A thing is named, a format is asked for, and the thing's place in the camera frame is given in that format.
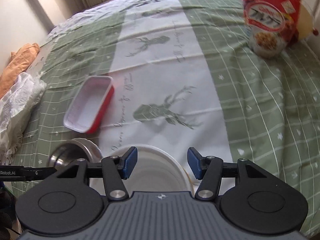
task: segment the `red snack bag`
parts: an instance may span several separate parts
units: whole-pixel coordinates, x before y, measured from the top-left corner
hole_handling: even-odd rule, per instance
[[[248,46],[261,57],[279,54],[296,32],[301,0],[243,0]]]

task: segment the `orange cloth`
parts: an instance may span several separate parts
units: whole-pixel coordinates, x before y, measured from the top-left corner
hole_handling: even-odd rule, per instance
[[[17,53],[11,53],[10,63],[0,76],[0,99],[14,85],[17,76],[31,65],[39,51],[40,48],[38,44],[34,43],[31,45],[27,43],[23,45]]]

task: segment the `rectangular container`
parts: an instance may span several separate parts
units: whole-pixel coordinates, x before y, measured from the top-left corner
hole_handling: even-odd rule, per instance
[[[109,76],[87,78],[72,100],[63,125],[80,133],[93,133],[99,127],[115,89]]]

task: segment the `white bowl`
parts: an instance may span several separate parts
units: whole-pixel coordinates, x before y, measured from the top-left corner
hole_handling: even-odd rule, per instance
[[[193,185],[181,165],[166,152],[150,145],[130,145],[138,149],[138,161],[129,179],[123,183],[133,191],[170,192],[190,191]],[[130,146],[124,146],[109,155],[122,156]],[[91,179],[90,186],[105,195],[102,179]]]

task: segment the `yellow object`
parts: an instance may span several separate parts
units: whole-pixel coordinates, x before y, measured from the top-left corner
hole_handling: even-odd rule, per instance
[[[303,4],[300,5],[297,29],[299,40],[308,37],[313,32],[313,17]]]
[[[17,76],[31,65],[39,51],[40,47],[37,43],[27,43],[23,45],[17,53],[11,53],[10,63],[0,76],[0,99],[14,85]]]

